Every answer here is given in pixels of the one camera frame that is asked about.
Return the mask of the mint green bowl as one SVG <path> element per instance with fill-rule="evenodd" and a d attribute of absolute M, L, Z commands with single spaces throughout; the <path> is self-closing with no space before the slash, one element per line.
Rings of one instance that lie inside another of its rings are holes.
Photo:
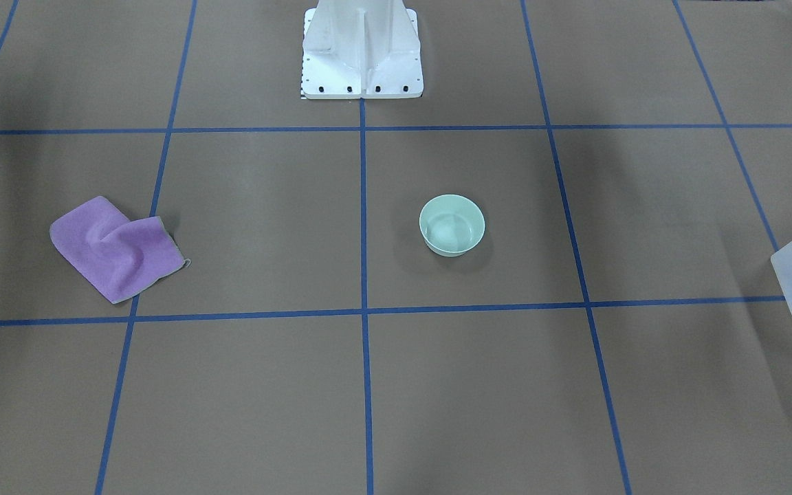
<path fill-rule="evenodd" d="M 486 234 L 486 217 L 464 195 L 437 195 L 419 214 L 421 237 L 428 249 L 443 257 L 458 257 L 473 250 Z"/>

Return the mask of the purple microfibre cloth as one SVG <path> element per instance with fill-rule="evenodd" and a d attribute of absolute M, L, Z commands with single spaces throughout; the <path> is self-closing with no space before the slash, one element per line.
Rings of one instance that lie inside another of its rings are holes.
<path fill-rule="evenodd" d="M 98 195 L 54 220 L 60 255 L 116 305 L 190 265 L 160 217 L 130 220 Z"/>

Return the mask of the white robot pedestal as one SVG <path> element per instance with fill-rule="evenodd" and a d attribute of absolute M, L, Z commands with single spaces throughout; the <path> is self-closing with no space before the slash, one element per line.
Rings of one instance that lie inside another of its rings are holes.
<path fill-rule="evenodd" d="M 402 1 L 320 1 L 302 22 L 308 100 L 424 94 L 418 16 Z"/>

